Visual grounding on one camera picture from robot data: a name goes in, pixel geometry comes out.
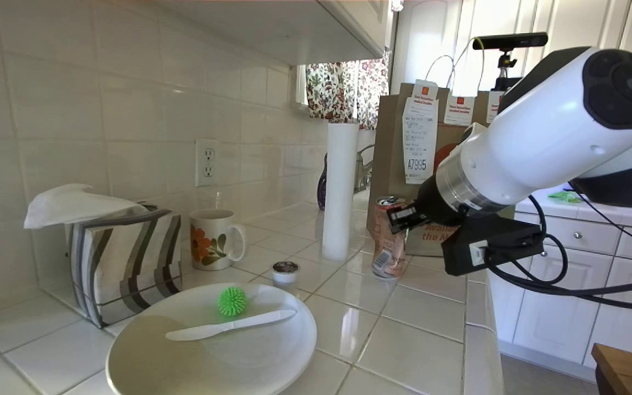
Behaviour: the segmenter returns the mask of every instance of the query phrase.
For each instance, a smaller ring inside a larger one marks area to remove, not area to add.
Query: white mug
[[[245,256],[245,227],[233,224],[233,211],[193,212],[188,233],[193,268],[224,270]]]

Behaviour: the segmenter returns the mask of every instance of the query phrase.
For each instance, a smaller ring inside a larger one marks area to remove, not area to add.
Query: paper plate
[[[138,314],[116,338],[104,374],[122,395],[240,395],[280,392],[308,365],[316,349],[316,321],[299,299],[270,286],[240,286],[255,315],[294,308],[286,321],[248,326],[196,343],[167,339],[167,331],[224,323],[220,293],[235,283],[184,289]]]

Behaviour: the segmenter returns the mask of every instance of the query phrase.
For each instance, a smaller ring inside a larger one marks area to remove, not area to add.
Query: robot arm
[[[632,205],[632,189],[620,184],[627,180],[632,53],[568,47],[506,91],[494,123],[473,125],[390,222],[394,231],[459,224],[443,252],[447,272],[462,274],[541,250],[538,226],[500,220],[495,211],[561,181],[594,201]]]

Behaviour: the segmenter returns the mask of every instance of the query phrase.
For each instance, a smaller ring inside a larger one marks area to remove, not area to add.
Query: electrical outlet
[[[217,146],[211,143],[196,143],[194,146],[194,181],[202,184],[214,184],[214,170],[217,170]]]

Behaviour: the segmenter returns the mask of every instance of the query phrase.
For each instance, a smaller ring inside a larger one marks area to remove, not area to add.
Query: wooden table
[[[599,395],[632,395],[632,353],[606,345],[593,346]]]

